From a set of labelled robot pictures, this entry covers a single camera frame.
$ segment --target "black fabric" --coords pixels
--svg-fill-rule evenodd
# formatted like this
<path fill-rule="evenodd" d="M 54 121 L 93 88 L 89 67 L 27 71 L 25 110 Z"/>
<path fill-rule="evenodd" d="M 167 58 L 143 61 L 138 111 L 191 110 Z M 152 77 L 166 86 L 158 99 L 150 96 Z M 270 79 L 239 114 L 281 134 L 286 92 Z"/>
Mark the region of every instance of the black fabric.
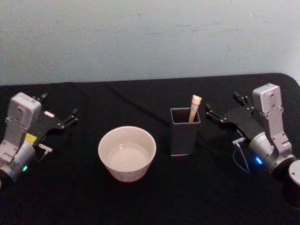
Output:
<path fill-rule="evenodd" d="M 48 137 L 53 152 L 0 190 L 0 224 L 299 224 L 282 184 L 251 162 L 250 174 L 241 171 L 232 160 L 237 135 L 205 118 L 205 103 L 223 114 L 239 106 L 234 91 L 251 96 L 266 83 L 281 87 L 285 132 L 300 158 L 300 87 L 283 74 L 0 87 L 1 140 L 9 100 L 20 91 L 47 91 L 44 110 L 63 119 L 76 107 L 80 119 Z M 203 98 L 198 142 L 191 156 L 171 157 L 170 108 L 189 107 L 193 94 Z M 130 184 L 116 181 L 98 157 L 101 137 L 126 125 L 157 143 L 148 172 Z"/>

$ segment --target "dark gray container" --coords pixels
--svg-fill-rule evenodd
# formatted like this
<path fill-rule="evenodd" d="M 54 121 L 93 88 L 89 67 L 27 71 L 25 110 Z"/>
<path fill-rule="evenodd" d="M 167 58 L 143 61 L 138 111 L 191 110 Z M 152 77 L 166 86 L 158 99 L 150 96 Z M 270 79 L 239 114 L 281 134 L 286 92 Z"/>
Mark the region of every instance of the dark gray container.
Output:
<path fill-rule="evenodd" d="M 171 109 L 171 156 L 184 156 L 193 153 L 200 117 L 197 112 L 194 122 L 189 123 L 190 108 Z"/>

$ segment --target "bowl rim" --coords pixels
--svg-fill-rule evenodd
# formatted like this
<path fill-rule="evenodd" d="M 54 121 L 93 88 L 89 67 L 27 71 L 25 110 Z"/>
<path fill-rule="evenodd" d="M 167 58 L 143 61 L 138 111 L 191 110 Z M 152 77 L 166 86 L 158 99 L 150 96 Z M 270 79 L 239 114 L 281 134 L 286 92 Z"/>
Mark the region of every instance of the bowl rim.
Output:
<path fill-rule="evenodd" d="M 130 170 L 130 171 L 118 171 L 118 170 L 115 170 L 115 169 L 111 168 L 109 165 L 107 165 L 107 163 L 105 163 L 104 160 L 101 158 L 101 155 L 100 155 L 100 146 L 101 146 L 102 142 L 104 141 L 105 137 L 108 136 L 110 133 L 115 132 L 116 130 L 126 129 L 126 128 L 133 128 L 133 129 L 140 130 L 140 131 L 142 131 L 143 133 L 147 134 L 148 137 L 152 140 L 152 142 L 153 142 L 153 144 L 154 144 L 154 151 L 153 151 L 152 156 L 150 157 L 150 159 L 147 161 L 147 163 L 146 163 L 144 166 L 142 166 L 142 167 L 140 167 L 140 168 L 138 168 L 138 169 L 136 169 L 136 170 Z M 115 129 L 112 129 L 111 131 L 107 132 L 107 133 L 101 138 L 101 140 L 100 140 L 100 142 L 99 142 L 99 145 L 98 145 L 98 155 L 99 155 L 99 158 L 100 158 L 101 162 L 102 162 L 106 167 L 110 168 L 111 170 L 117 171 L 117 172 L 119 172 L 119 173 L 131 173 L 131 172 L 139 171 L 139 170 L 145 168 L 147 165 L 149 165 L 149 164 L 152 162 L 152 160 L 154 159 L 154 157 L 155 157 L 155 154 L 156 154 L 156 148 L 157 148 L 157 147 L 156 147 L 156 142 L 155 142 L 154 138 L 152 137 L 152 135 L 151 135 L 148 131 L 146 131 L 146 130 L 144 130 L 144 129 L 142 129 L 142 128 L 139 128 L 139 127 L 134 127 L 134 126 L 122 126 L 122 127 L 117 127 L 117 128 L 115 128 Z"/>

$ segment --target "white wall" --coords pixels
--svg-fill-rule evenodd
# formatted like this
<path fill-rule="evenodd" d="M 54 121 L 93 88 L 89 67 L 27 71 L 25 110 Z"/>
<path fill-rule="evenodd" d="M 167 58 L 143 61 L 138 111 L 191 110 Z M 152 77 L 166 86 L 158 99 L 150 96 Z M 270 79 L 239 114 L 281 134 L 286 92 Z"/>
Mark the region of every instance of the white wall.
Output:
<path fill-rule="evenodd" d="M 282 72 L 299 0 L 0 0 L 0 85 Z"/>

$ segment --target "cable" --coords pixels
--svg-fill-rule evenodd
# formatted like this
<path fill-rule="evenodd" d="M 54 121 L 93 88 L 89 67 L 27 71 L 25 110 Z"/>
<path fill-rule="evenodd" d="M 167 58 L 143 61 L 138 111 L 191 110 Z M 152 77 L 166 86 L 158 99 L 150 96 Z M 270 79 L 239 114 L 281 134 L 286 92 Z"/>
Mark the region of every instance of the cable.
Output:
<path fill-rule="evenodd" d="M 47 154 L 48 154 L 48 151 L 45 151 L 44 154 L 43 154 L 43 156 L 39 160 L 37 160 L 37 163 L 39 163 L 40 161 L 42 161 Z"/>
<path fill-rule="evenodd" d="M 237 149 L 235 149 L 234 152 L 233 152 L 233 154 L 232 154 L 233 161 L 234 161 L 235 164 L 236 164 L 240 169 L 242 169 L 244 172 L 250 173 L 249 166 L 248 166 L 248 162 L 247 162 L 247 160 L 246 160 L 246 158 L 245 158 L 245 155 L 244 155 L 244 153 L 243 153 L 243 151 L 242 151 L 242 148 L 240 147 L 239 143 L 235 143 L 235 145 L 239 148 L 240 153 L 241 153 L 242 156 L 243 156 L 243 159 L 244 159 L 244 162 L 245 162 L 245 165 L 246 165 L 247 170 L 245 170 L 245 169 L 244 169 L 244 168 L 243 168 L 243 167 L 235 160 L 235 158 L 234 158 Z"/>

